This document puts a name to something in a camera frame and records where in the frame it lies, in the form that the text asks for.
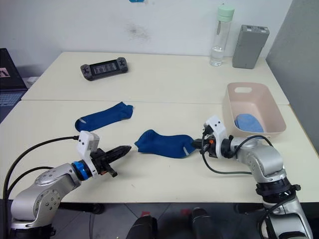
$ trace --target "sock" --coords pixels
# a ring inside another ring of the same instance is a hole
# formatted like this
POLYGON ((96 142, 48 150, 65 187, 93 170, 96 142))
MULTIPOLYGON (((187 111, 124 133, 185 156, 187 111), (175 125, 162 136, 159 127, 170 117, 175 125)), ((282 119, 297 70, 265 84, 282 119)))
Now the sock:
POLYGON ((248 131, 248 132, 257 132, 263 133, 263 127, 260 125, 258 120, 250 114, 240 114, 236 117, 235 125, 237 128, 248 131))
POLYGON ((141 153, 153 153, 170 158, 183 158, 192 153, 193 139, 188 135, 163 136, 154 130, 147 130, 135 145, 141 153))
POLYGON ((108 124, 129 119, 133 114, 133 106, 125 105, 123 102, 101 112, 79 118, 75 122, 77 131, 93 131, 108 124))

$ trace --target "blue ring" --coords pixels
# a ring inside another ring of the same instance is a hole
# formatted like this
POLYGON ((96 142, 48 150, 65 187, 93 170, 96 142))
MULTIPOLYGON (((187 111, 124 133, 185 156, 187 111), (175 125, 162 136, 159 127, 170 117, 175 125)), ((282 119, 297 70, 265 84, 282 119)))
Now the blue ring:
POLYGON ((89 176, 85 172, 84 164, 81 162, 74 161, 73 164, 75 165, 76 169, 79 170, 84 180, 87 180, 89 176))

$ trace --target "laptop keyboard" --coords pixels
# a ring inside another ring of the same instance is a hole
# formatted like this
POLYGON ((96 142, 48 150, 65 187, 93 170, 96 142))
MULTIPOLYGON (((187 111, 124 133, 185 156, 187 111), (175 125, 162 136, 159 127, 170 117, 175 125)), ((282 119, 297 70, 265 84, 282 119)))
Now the laptop keyboard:
POLYGON ((12 93, 0 95, 0 107, 2 106, 14 106, 20 99, 23 93, 12 93))

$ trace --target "white table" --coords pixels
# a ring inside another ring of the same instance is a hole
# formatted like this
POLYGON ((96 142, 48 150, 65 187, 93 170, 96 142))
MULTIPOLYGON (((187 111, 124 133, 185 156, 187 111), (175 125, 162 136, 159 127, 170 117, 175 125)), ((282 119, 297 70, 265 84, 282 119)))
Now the white table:
MULTIPOLYGON (((27 148, 56 137, 77 135, 74 122, 82 116, 107 109, 117 102, 89 101, 21 101, 0 124, 0 184, 12 162, 27 148)), ((221 105, 133 103, 131 119, 116 122, 96 131, 99 147, 109 150, 118 145, 132 145, 147 129, 163 135, 185 133, 200 137, 202 124, 211 115, 222 117, 221 105)), ((294 116, 290 106, 279 106, 287 130, 272 140, 284 158, 288 178, 301 184, 301 202, 319 201, 319 184, 315 180, 319 159, 294 116)), ((73 140, 55 142, 28 154, 18 164, 13 179, 29 168, 58 166, 79 160, 73 140)), ((247 170, 231 159, 210 158, 219 170, 247 170)), ((89 179, 68 194, 64 202, 261 202, 252 176, 217 175, 209 171, 198 151, 185 159, 172 159, 138 153, 135 147, 112 163, 118 176, 89 179)), ((40 172, 25 177, 11 194, 33 183, 40 172)))
POLYGON ((64 52, 22 99, 221 104, 227 84, 256 82, 268 86, 277 104, 289 104, 265 59, 253 70, 233 68, 231 58, 220 67, 208 61, 205 56, 64 52), (90 82, 80 71, 83 64, 119 56, 128 62, 126 74, 90 82))

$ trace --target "wall stain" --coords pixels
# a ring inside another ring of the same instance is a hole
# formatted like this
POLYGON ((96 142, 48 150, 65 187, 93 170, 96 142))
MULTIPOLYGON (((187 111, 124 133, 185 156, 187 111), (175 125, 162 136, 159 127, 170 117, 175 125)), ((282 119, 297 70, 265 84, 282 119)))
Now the wall stain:
POLYGON ((127 32, 131 40, 137 39, 142 42, 150 40, 150 36, 147 29, 142 26, 137 26, 135 24, 128 24, 127 32))

